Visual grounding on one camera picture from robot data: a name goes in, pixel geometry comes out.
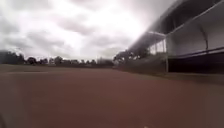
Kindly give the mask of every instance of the overcast sky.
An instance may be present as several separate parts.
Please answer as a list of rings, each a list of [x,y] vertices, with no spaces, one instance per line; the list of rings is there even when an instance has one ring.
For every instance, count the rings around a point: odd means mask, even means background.
[[[37,58],[110,58],[175,0],[0,0],[0,50]]]

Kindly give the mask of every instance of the building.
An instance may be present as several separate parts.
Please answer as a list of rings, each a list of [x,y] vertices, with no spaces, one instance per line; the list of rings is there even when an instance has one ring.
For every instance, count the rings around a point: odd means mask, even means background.
[[[221,0],[179,0],[128,51],[147,48],[171,72],[224,72],[223,11]]]

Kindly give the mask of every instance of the sky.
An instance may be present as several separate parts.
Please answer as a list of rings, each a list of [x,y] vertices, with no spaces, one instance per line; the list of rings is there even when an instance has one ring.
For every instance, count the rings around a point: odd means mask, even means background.
[[[0,50],[36,58],[112,58],[175,0],[0,0]]]

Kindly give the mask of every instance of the dirt field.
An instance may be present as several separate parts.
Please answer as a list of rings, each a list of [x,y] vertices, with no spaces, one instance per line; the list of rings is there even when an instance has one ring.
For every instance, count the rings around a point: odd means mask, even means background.
[[[222,85],[109,69],[0,66],[7,128],[223,128],[223,101]]]

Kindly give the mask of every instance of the treeline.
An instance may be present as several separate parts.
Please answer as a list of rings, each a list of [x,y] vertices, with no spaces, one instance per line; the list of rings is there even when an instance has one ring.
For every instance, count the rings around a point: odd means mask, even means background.
[[[19,64],[19,65],[39,65],[39,66],[58,66],[58,67],[78,67],[78,68],[105,68],[113,67],[114,63],[109,59],[98,59],[91,61],[78,61],[63,59],[58,56],[55,58],[44,58],[37,60],[35,57],[24,58],[23,54],[16,54],[10,51],[0,51],[0,64]]]

